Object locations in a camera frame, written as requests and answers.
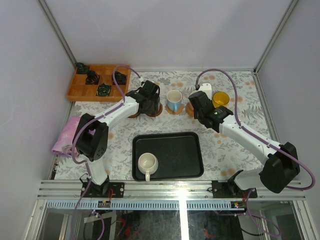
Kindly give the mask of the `light brown wooden coaster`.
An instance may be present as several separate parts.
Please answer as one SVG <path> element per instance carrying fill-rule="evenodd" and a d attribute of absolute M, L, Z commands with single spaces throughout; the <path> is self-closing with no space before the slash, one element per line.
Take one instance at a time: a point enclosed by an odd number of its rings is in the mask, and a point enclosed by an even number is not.
<path fill-rule="evenodd" d="M 147 116 L 149 116 L 149 117 L 157 117 L 162 113 L 162 111 L 163 111 L 163 105 L 161 103 L 159 103 L 158 112 L 154 113 L 154 114 L 147 114 Z"/>

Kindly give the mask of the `yellow glass mug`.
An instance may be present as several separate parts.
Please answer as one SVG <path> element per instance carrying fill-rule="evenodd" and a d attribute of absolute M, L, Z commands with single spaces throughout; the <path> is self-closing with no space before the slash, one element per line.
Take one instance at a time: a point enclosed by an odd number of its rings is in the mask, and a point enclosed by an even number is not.
<path fill-rule="evenodd" d="M 230 102 L 230 97 L 223 91 L 217 91 L 212 96 L 212 104 L 215 108 L 220 106 L 226 107 Z"/>

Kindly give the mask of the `dark brown wooden coaster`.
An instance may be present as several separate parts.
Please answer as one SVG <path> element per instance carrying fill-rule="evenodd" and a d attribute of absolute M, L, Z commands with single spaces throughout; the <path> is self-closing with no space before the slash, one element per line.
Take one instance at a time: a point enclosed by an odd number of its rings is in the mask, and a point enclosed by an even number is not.
<path fill-rule="evenodd" d="M 140 113 L 136 113 L 136 114 L 133 114 L 133 115 L 130 115 L 128 116 L 128 118 L 136 118 L 140 115 Z"/>

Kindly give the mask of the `woven rattan coaster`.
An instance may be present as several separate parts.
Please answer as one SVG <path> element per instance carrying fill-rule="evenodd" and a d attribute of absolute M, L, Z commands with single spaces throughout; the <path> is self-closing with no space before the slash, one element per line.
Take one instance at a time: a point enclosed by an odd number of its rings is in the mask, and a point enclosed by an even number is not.
<path fill-rule="evenodd" d="M 173 110 L 171 110 L 171 109 L 169 108 L 168 104 L 165 105 L 166 111 L 167 111 L 169 114 L 171 114 L 171 115 L 179 115 L 179 114 L 181 114 L 181 113 L 183 112 L 183 110 L 184 110 L 184 107 L 185 107 L 185 105 L 182 103 L 182 104 L 180 105 L 180 107 L 178 108 L 178 110 L 175 112 L 175 111 L 173 111 Z"/>
<path fill-rule="evenodd" d="M 190 102 L 186 105 L 185 110 L 190 117 L 194 118 L 194 108 Z"/>

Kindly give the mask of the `light blue mug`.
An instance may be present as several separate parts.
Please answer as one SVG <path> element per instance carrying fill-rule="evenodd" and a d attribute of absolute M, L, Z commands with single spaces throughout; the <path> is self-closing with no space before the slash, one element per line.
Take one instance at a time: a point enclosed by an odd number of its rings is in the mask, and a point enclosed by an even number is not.
<path fill-rule="evenodd" d="M 168 108 L 174 113 L 177 113 L 181 106 L 182 98 L 183 96 L 180 91 L 170 90 L 166 95 Z"/>

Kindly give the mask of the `pink ceramic mug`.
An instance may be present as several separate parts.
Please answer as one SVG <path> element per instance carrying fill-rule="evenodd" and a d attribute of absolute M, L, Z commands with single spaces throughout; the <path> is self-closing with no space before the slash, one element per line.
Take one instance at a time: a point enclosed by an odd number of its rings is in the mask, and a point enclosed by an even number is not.
<path fill-rule="evenodd" d="M 189 105 L 189 108 L 194 111 L 194 104 L 196 103 L 196 101 L 198 100 L 198 97 L 197 97 L 197 90 L 194 90 L 190 93 L 190 95 L 188 96 L 188 105 Z"/>

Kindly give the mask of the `cream speckled mug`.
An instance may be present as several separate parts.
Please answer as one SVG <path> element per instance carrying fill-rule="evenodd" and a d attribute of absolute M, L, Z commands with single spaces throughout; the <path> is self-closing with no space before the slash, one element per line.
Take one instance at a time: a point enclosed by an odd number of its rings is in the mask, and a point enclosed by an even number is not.
<path fill-rule="evenodd" d="M 144 175 L 146 182 L 151 180 L 151 175 L 153 175 L 159 167 L 159 162 L 157 157 L 149 152 L 143 153 L 137 162 L 139 171 Z"/>

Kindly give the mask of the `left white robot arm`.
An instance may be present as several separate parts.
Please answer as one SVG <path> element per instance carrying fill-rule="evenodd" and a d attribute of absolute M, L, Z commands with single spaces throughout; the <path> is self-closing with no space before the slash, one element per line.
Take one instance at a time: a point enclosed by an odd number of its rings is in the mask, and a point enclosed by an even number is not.
<path fill-rule="evenodd" d="M 141 87 L 129 91 L 121 101 L 98 116 L 85 113 L 80 117 L 70 154 L 75 164 L 86 165 L 94 194 L 102 198 L 110 190 L 107 183 L 109 176 L 101 160 L 107 150 L 109 131 L 129 117 L 140 114 L 155 117 L 161 112 L 160 87 L 146 80 Z"/>

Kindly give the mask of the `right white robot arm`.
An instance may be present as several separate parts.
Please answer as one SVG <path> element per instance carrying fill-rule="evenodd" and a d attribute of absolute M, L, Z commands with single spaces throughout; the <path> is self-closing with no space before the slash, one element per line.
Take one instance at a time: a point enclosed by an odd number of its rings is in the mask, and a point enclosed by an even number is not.
<path fill-rule="evenodd" d="M 188 97 L 194 118 L 208 129 L 213 129 L 236 141 L 263 164 L 262 168 L 236 172 L 228 180 L 228 192 L 240 197 L 248 189 L 265 187 L 279 194 L 299 174 L 300 167 L 286 154 L 297 157 L 296 148 L 289 142 L 262 142 L 238 124 L 236 116 L 224 106 L 214 107 L 206 93 L 196 91 Z"/>

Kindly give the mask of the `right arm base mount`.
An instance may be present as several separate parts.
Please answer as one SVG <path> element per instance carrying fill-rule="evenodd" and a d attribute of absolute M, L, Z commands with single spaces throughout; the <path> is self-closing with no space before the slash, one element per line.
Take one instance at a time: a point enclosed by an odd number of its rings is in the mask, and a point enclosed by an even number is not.
<path fill-rule="evenodd" d="M 235 178 L 235 176 L 232 176 L 227 181 L 212 180 L 211 187 L 208 187 L 206 191 L 212 193 L 216 199 L 246 199 L 250 188 L 240 189 L 235 183 Z"/>

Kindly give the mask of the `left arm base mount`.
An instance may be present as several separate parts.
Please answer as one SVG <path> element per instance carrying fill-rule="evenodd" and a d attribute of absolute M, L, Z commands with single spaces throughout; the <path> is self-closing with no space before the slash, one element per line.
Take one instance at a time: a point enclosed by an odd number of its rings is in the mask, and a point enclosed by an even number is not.
<path fill-rule="evenodd" d="M 84 194 L 85 198 L 108 198 L 108 199 L 119 199 L 124 197 L 125 183 L 110 181 L 110 178 L 97 185 L 91 183 L 88 190 Z"/>

